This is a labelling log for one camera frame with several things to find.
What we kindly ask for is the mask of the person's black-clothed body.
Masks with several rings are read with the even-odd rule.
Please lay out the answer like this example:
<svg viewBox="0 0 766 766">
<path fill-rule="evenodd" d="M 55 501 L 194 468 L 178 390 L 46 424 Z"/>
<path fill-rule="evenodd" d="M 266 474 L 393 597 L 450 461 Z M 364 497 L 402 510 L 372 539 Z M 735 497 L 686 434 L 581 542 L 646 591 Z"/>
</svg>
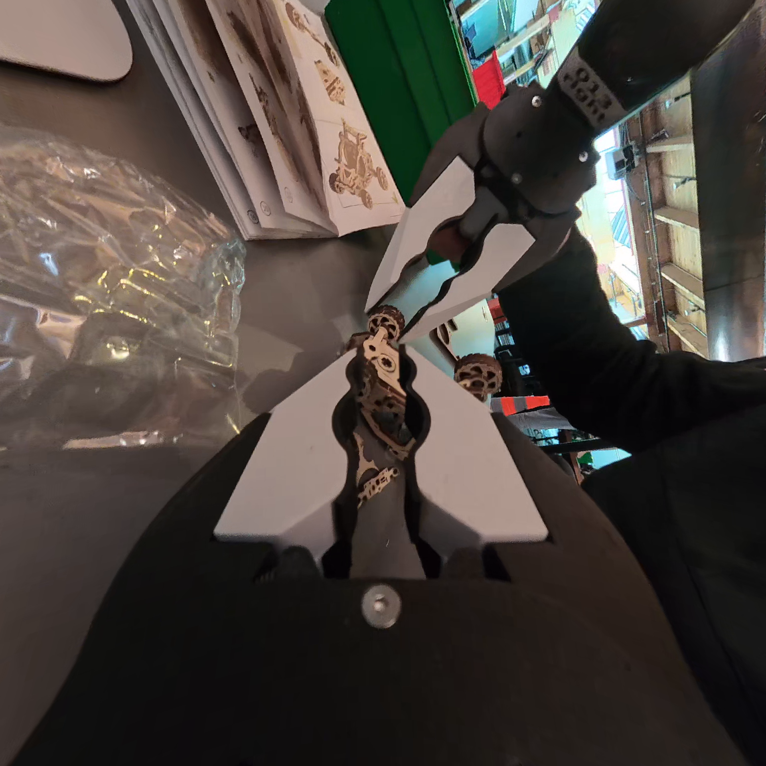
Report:
<svg viewBox="0 0 766 766">
<path fill-rule="evenodd" d="M 631 454 L 588 491 L 644 568 L 716 717 L 764 764 L 764 369 L 656 356 L 582 415 Z"/>
</svg>

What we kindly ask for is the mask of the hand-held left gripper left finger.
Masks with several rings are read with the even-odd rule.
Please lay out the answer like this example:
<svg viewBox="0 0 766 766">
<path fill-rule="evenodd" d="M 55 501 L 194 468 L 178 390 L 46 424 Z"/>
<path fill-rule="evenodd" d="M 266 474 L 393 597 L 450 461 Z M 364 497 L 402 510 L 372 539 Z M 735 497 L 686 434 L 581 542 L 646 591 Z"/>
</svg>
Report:
<svg viewBox="0 0 766 766">
<path fill-rule="evenodd" d="M 217 522 L 217 541 L 303 548 L 324 575 L 350 575 L 358 388 L 359 351 L 350 350 L 273 408 Z"/>
</svg>

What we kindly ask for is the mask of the slotted wooden link bar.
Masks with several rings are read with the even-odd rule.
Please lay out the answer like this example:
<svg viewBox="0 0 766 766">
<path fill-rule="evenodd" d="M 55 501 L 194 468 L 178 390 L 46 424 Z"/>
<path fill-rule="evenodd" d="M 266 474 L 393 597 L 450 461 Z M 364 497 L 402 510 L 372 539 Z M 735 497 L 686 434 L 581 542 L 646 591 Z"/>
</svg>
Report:
<svg viewBox="0 0 766 766">
<path fill-rule="evenodd" d="M 375 476 L 365 482 L 358 492 L 357 509 L 360 509 L 370 499 L 378 495 L 383 489 L 400 475 L 399 468 L 395 466 L 385 467 L 378 471 Z"/>
</svg>

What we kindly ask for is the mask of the wooden wheel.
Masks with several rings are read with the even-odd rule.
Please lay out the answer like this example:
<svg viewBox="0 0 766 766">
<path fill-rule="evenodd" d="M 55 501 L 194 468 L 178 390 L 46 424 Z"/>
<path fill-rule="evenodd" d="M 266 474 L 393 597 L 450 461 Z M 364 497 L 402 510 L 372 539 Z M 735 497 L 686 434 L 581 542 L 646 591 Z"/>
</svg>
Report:
<svg viewBox="0 0 766 766">
<path fill-rule="evenodd" d="M 453 362 L 454 380 L 468 390 L 479 401 L 487 402 L 499 392 L 503 383 L 503 369 L 493 355 L 474 352 L 459 356 L 452 346 L 452 330 L 457 325 L 453 320 L 439 325 L 432 336 L 436 345 L 444 350 L 447 359 Z M 405 333 L 405 316 L 395 306 L 384 304 L 374 309 L 368 318 L 368 331 L 374 336 L 379 330 L 385 333 L 389 342 L 398 342 Z"/>
</svg>

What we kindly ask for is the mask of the clear plastic bag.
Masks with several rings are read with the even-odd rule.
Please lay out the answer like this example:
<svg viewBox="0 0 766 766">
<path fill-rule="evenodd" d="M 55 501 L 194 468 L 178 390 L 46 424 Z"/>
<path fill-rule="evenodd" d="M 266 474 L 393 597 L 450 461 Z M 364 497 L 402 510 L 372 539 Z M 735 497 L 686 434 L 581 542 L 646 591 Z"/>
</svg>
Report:
<svg viewBox="0 0 766 766">
<path fill-rule="evenodd" d="M 232 438 L 244 256 L 165 180 L 2 126 L 2 452 Z"/>
</svg>

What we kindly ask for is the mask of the person's right forearm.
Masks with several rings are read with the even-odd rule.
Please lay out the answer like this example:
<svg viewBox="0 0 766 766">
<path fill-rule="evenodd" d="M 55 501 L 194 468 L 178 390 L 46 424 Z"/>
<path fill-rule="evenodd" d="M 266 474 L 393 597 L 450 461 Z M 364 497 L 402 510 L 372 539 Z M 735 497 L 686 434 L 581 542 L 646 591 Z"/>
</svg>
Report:
<svg viewBox="0 0 766 766">
<path fill-rule="evenodd" d="M 499 301 L 551 403 L 580 430 L 631 454 L 692 436 L 764 448 L 764 369 L 638 340 L 610 308 L 594 252 L 576 229 Z"/>
</svg>

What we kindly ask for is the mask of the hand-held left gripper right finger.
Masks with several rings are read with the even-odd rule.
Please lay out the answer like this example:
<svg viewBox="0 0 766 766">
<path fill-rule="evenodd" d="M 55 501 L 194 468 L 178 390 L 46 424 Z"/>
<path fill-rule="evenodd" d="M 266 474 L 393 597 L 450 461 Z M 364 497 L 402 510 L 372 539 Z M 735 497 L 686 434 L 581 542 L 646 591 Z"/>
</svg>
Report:
<svg viewBox="0 0 766 766">
<path fill-rule="evenodd" d="M 425 408 L 414 452 L 419 536 L 440 557 L 457 549 L 540 542 L 549 534 L 490 409 L 416 350 L 412 396 Z"/>
</svg>

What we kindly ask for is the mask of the branch-shaped plywood scrap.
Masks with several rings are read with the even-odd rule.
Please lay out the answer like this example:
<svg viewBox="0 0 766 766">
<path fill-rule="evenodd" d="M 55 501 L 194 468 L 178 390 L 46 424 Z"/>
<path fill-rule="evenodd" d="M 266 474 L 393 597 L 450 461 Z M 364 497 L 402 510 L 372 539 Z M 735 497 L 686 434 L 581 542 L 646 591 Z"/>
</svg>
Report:
<svg viewBox="0 0 766 766">
<path fill-rule="evenodd" d="M 362 478 L 368 475 L 370 471 L 375 471 L 375 476 L 369 479 L 367 484 L 369 484 L 370 482 L 372 482 L 373 484 L 376 484 L 376 483 L 385 484 L 391 478 L 395 478 L 398 475 L 397 468 L 387 467 L 384 469 L 379 469 L 377 464 L 374 461 L 367 460 L 364 453 L 365 445 L 361 435 L 354 433 L 354 438 L 357 444 L 358 455 L 359 455 L 359 465 L 358 465 L 357 474 L 356 474 L 356 483 L 359 488 L 362 488 L 362 485 L 363 485 Z"/>
</svg>

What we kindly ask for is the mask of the green plastic bin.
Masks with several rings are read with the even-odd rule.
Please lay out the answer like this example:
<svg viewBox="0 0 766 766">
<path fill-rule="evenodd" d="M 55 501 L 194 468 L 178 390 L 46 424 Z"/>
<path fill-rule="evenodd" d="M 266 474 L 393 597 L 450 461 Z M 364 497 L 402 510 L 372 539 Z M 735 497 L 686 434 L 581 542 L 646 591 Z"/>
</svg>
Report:
<svg viewBox="0 0 766 766">
<path fill-rule="evenodd" d="M 477 98 L 444 1 L 331 1 L 325 20 L 404 202 Z"/>
</svg>

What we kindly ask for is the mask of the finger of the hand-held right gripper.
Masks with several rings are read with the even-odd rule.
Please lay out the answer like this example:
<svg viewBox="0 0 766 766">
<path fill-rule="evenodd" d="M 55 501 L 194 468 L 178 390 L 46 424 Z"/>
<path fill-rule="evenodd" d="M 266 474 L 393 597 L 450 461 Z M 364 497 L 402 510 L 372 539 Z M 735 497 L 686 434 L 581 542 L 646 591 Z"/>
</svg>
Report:
<svg viewBox="0 0 766 766">
<path fill-rule="evenodd" d="M 535 238 L 523 225 L 494 226 L 486 235 L 476 262 L 443 284 L 437 298 L 419 310 L 407 325 L 401 342 L 426 336 L 490 296 L 534 243 Z"/>
<path fill-rule="evenodd" d="M 461 218 L 474 201 L 474 170 L 456 157 L 413 207 L 405 209 L 371 283 L 366 312 L 396 287 L 409 263 L 426 253 L 431 235 L 445 223 Z"/>
</svg>

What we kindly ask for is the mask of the assembly instruction booklet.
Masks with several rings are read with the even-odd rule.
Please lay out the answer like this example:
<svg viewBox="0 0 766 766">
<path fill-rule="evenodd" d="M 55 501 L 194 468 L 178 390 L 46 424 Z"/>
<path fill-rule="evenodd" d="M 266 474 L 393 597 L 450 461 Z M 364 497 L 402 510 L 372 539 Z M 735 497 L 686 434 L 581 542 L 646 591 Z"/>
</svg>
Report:
<svg viewBox="0 0 766 766">
<path fill-rule="evenodd" d="M 397 225 L 405 203 L 311 7 L 127 4 L 245 240 Z"/>
</svg>

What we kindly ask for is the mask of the red plastic bin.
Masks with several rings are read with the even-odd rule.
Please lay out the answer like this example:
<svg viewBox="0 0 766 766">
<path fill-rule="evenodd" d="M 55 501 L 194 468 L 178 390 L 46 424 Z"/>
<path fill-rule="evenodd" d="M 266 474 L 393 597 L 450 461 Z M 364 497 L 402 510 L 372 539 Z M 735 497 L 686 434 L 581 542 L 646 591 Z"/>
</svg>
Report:
<svg viewBox="0 0 766 766">
<path fill-rule="evenodd" d="M 480 103 L 492 110 L 502 101 L 506 85 L 496 49 L 473 71 L 474 86 Z"/>
</svg>

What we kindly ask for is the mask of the person's right hand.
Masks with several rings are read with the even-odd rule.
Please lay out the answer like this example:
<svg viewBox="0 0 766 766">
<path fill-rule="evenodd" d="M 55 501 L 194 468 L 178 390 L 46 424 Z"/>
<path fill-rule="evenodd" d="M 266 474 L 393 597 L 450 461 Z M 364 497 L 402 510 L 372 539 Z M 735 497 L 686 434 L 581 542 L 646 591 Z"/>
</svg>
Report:
<svg viewBox="0 0 766 766">
<path fill-rule="evenodd" d="M 429 264 L 450 262 L 456 270 L 460 269 L 472 241 L 461 233 L 459 224 L 458 220 L 448 221 L 430 236 L 426 249 Z"/>
</svg>

